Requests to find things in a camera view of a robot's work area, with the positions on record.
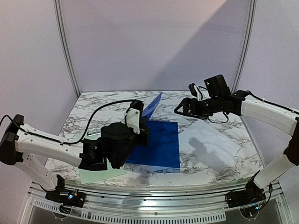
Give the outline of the metal folder clip mechanism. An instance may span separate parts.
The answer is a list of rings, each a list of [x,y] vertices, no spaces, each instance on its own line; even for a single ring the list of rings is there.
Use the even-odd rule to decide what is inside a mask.
[[[93,136],[93,135],[98,135],[101,134],[101,130],[95,130],[87,133],[87,136]]]

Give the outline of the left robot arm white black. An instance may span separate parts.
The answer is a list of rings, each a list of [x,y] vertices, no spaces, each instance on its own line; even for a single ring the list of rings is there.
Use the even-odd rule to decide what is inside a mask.
[[[38,160],[35,154],[53,158],[82,170],[102,171],[108,165],[120,169],[128,160],[136,146],[147,146],[150,129],[147,118],[142,115],[144,104],[137,99],[126,99],[108,103],[97,108],[98,112],[111,105],[129,103],[124,113],[124,122],[115,122],[100,129],[100,137],[91,140],[85,137],[87,132],[71,141],[50,133],[41,132],[24,123],[24,116],[11,118],[0,141],[0,161],[6,165],[16,166],[37,181],[45,191],[60,203],[69,199],[64,179],[52,174]]]

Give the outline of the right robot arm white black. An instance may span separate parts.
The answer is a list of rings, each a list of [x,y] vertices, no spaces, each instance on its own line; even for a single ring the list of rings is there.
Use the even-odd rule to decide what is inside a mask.
[[[242,192],[242,200],[252,203],[260,195],[260,189],[268,186],[289,169],[299,164],[299,111],[290,109],[251,91],[231,92],[222,74],[204,80],[208,97],[204,98],[200,86],[192,83],[189,90],[192,98],[184,98],[175,108],[175,114],[207,120],[216,113],[239,116],[245,121],[261,122],[265,130],[250,129],[251,136],[260,147],[261,138],[266,138],[266,146],[276,143],[282,146],[273,160],[259,171]]]

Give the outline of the green translucent clipboard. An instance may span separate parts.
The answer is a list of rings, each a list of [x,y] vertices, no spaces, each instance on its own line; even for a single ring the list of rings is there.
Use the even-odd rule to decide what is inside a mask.
[[[102,180],[125,175],[126,173],[127,171],[124,170],[123,167],[121,167],[120,169],[113,169],[108,160],[107,160],[107,170],[88,171],[88,170],[79,169],[80,182],[82,184],[99,182]]]

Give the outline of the aluminium corner post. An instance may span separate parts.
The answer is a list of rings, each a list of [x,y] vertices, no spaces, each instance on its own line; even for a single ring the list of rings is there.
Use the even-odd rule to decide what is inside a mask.
[[[57,28],[58,28],[58,34],[62,46],[62,51],[64,54],[64,59],[66,63],[66,67],[68,70],[68,74],[70,77],[70,81],[73,87],[73,90],[75,92],[75,95],[77,98],[81,95],[80,87],[78,84],[78,80],[75,74],[75,70],[72,64],[71,55],[69,51],[69,46],[67,42],[66,32],[64,28],[64,20],[63,20],[63,14],[62,14],[62,4],[60,0],[53,0],[54,3],[54,11],[56,14],[56,21],[57,21]]]
[[[249,1],[248,17],[247,17],[246,27],[245,27],[245,33],[244,33],[244,38],[243,38],[243,42],[242,42],[242,51],[241,51],[240,60],[237,65],[236,74],[235,74],[235,77],[234,77],[234,80],[232,83],[232,88],[231,88],[232,92],[237,91],[239,82],[241,80],[242,71],[243,71],[245,61],[246,61],[246,56],[247,56],[247,53],[249,50],[249,43],[250,43],[250,38],[251,38],[252,30],[253,30],[255,11],[256,11],[256,0],[250,0]]]

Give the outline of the aluminium front rail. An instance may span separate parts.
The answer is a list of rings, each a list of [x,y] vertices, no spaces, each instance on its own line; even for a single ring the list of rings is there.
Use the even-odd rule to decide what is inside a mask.
[[[86,194],[82,208],[70,214],[45,198],[32,183],[23,224],[288,224],[290,218],[278,182],[267,195],[268,204],[256,215],[243,217],[244,208],[230,208],[225,195],[243,190],[245,183],[182,187],[78,186]]]

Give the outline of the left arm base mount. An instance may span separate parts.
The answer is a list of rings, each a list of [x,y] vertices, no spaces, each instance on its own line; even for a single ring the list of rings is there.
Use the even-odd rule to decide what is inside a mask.
[[[47,200],[60,203],[59,212],[69,215],[72,207],[83,208],[86,194],[78,189],[68,190],[65,188],[65,180],[57,175],[57,185],[54,190],[46,190]]]

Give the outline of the left aluminium corner post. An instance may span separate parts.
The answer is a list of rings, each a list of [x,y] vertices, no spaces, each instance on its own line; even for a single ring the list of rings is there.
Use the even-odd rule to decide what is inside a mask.
[[[70,81],[73,87],[73,90],[75,92],[75,95],[77,98],[81,95],[80,87],[78,84],[78,80],[75,74],[75,70],[72,64],[71,55],[69,51],[69,46],[67,42],[66,32],[64,28],[64,20],[63,20],[63,14],[62,14],[62,4],[60,0],[53,0],[54,3],[54,11],[56,14],[56,21],[57,21],[57,28],[58,28],[58,34],[62,46],[62,51],[64,54],[64,59],[66,63],[66,67],[68,70],[68,74],[70,77]]]

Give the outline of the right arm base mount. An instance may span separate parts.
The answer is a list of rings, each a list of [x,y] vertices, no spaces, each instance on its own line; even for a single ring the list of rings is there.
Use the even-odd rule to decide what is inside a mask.
[[[268,186],[269,196],[259,189],[253,181],[249,181],[244,190],[232,190],[225,195],[225,201],[229,208],[239,207],[240,214],[246,219],[254,219],[259,211],[269,202],[273,192],[272,184]]]

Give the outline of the blue file folder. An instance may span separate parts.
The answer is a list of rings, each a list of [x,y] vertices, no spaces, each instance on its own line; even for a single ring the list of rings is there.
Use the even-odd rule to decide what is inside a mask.
[[[177,122],[155,121],[151,119],[161,100],[159,94],[142,112],[150,128],[147,147],[137,146],[127,160],[127,164],[144,165],[153,171],[163,170],[178,173],[180,170],[178,124]]]

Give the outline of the right aluminium corner post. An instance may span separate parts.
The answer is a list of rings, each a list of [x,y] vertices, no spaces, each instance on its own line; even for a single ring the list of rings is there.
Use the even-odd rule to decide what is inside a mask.
[[[247,56],[247,53],[249,50],[249,43],[250,43],[250,38],[251,38],[252,30],[253,30],[255,11],[256,11],[256,0],[250,0],[249,1],[248,17],[247,17],[246,27],[245,27],[245,33],[244,33],[244,38],[243,38],[243,42],[242,42],[242,51],[241,51],[240,60],[237,65],[236,74],[235,74],[235,77],[234,77],[234,80],[232,83],[232,88],[231,88],[232,92],[237,91],[239,82],[241,80],[242,71],[243,71],[245,61],[246,61],[246,56]]]

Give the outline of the white paper sheet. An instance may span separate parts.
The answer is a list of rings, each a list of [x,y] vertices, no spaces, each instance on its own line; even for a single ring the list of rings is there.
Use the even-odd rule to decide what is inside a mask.
[[[197,121],[178,135],[179,141],[215,172],[221,172],[241,148],[204,121]]]

